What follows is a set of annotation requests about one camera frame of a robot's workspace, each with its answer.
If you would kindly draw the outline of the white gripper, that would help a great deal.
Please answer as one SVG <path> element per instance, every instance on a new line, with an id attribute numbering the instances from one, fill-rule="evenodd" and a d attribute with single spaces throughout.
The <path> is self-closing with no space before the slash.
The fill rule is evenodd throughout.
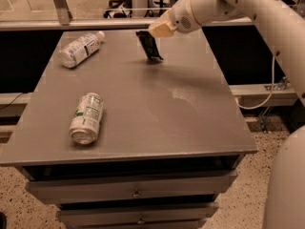
<path id="1" fill-rule="evenodd" d="M 149 33 L 154 38 L 171 37 L 175 31 L 190 33 L 199 28 L 200 24 L 193 16 L 192 0 L 178 0 L 149 25 Z"/>

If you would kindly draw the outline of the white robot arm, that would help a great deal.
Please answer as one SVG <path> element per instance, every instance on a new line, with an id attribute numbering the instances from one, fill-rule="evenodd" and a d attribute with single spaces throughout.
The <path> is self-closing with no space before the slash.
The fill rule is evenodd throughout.
<path id="1" fill-rule="evenodd" d="M 157 37 L 189 33 L 214 21 L 249 17 L 288 77 L 305 94 L 305 21 L 281 0 L 178 0 L 149 26 Z M 305 229 L 305 126 L 283 142 L 274 159 L 262 229 Z"/>

